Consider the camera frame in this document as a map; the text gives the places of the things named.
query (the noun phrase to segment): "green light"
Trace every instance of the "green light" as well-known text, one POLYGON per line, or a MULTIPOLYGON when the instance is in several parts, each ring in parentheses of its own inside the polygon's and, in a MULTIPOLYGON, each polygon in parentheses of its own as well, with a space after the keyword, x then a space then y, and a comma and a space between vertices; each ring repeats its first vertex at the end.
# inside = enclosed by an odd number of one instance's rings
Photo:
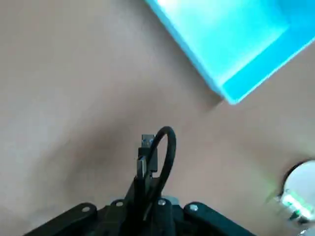
POLYGON ((291 194, 288 194, 283 198, 282 203, 287 207, 293 206, 297 211, 301 213, 301 215, 308 219, 311 219, 313 210, 312 206, 309 204, 305 204, 300 197, 298 197, 298 199, 299 201, 295 199, 291 194))

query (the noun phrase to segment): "black cable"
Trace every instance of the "black cable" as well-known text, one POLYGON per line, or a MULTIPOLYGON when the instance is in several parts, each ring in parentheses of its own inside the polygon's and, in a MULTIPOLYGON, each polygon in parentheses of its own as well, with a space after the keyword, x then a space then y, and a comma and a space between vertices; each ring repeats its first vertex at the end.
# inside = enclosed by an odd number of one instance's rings
POLYGON ((166 184, 166 181, 169 177, 169 174, 172 170, 172 166, 173 166, 174 159, 175 159, 176 135, 175 135, 174 130, 171 127, 165 126, 158 131, 155 138, 153 139, 153 142, 152 142, 151 147, 150 147, 150 152, 147 156, 148 166, 151 166, 150 162, 152 160, 153 153, 157 149, 161 139, 165 135, 167 135, 167 151, 166 151, 164 165, 163 165, 161 174, 159 176, 158 183, 157 183, 156 187, 154 188, 154 190, 152 191, 151 200, 153 200, 153 201, 161 195, 161 192, 162 192, 162 190, 166 184))

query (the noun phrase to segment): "blue plastic container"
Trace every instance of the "blue plastic container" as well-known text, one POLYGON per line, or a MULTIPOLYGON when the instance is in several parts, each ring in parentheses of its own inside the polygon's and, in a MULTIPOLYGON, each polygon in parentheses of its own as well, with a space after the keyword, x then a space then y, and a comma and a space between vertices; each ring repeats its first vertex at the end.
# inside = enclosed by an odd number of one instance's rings
POLYGON ((212 90, 240 102, 315 38, 315 0, 146 0, 212 90))

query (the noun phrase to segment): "beige floor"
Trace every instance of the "beige floor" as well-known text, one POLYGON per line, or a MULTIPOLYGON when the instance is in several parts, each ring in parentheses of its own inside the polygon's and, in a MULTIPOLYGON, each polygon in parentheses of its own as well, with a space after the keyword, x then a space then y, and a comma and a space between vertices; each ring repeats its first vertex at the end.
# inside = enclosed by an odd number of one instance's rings
POLYGON ((314 61, 312 45, 229 106, 141 0, 0 1, 0 235, 123 196, 141 134, 164 125, 178 136, 165 194, 289 235, 265 202, 315 153, 314 61))

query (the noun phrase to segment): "silver screw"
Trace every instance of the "silver screw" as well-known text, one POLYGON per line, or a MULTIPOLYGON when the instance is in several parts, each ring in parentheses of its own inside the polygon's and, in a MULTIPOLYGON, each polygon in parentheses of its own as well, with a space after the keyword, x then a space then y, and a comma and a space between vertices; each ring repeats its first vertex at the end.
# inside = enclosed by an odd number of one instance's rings
POLYGON ((86 207, 84 207, 83 209, 82 209, 82 212, 88 212, 90 210, 90 208, 88 207, 88 206, 86 206, 86 207))
POLYGON ((116 206, 121 207, 122 205, 124 205, 123 202, 116 202, 116 206))
POLYGON ((195 205, 195 204, 191 204, 191 205, 189 206, 189 209, 192 210, 192 211, 198 211, 198 206, 195 205))
POLYGON ((163 206, 166 204, 166 201, 164 199, 160 199, 157 204, 159 204, 160 206, 163 206))

